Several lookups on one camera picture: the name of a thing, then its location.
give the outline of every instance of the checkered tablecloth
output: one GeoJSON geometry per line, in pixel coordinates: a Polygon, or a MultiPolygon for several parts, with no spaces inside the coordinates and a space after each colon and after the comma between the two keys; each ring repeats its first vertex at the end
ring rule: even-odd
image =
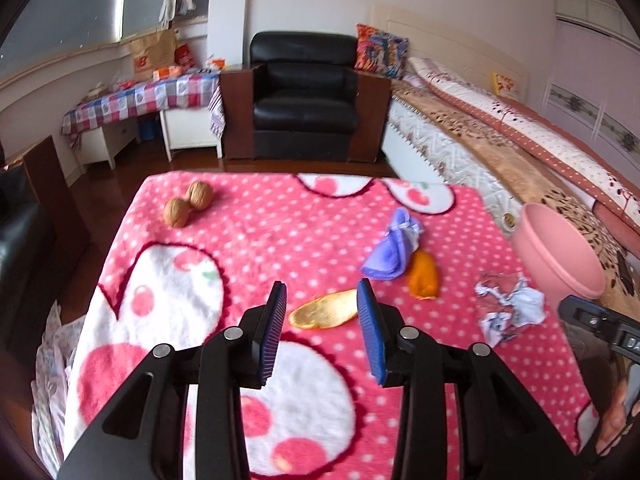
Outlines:
{"type": "Polygon", "coordinates": [[[62,135],[73,148],[80,145],[81,133],[104,124],[170,108],[209,107],[211,132],[220,137],[225,115],[218,74],[192,74],[177,79],[141,83],[128,90],[108,94],[74,108],[62,119],[62,135]]]}

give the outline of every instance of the pink plastic bin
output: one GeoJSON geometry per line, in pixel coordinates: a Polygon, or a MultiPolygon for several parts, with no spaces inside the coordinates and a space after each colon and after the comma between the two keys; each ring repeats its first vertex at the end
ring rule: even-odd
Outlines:
{"type": "Polygon", "coordinates": [[[567,219],[547,206],[522,207],[511,245],[551,309],[570,294],[596,300],[604,292],[596,253],[567,219]]]}

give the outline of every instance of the bed headboard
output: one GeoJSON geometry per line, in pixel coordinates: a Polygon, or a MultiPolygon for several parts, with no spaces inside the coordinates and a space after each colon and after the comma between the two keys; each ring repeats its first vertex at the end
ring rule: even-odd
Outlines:
{"type": "Polygon", "coordinates": [[[513,57],[467,32],[432,22],[416,12],[383,4],[373,5],[369,25],[409,38],[409,56],[430,57],[489,91],[492,72],[508,76],[517,81],[520,100],[524,100],[529,78],[527,69],[513,57]]]}

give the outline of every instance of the purple cloth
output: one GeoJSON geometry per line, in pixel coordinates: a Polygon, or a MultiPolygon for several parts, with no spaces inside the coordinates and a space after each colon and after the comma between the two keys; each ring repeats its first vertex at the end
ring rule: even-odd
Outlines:
{"type": "Polygon", "coordinates": [[[402,275],[418,248],[422,226],[406,209],[396,209],[388,229],[360,269],[371,280],[392,280],[402,275]]]}

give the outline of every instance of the brown patterned blanket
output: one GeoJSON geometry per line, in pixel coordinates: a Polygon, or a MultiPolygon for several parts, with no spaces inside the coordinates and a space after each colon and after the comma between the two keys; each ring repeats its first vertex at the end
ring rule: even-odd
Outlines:
{"type": "Polygon", "coordinates": [[[640,320],[640,298],[620,279],[618,253],[624,249],[604,225],[543,164],[497,130],[447,104],[429,91],[393,82],[394,97],[436,124],[482,162],[522,203],[539,202],[567,218],[596,252],[607,277],[599,303],[640,320]]]}

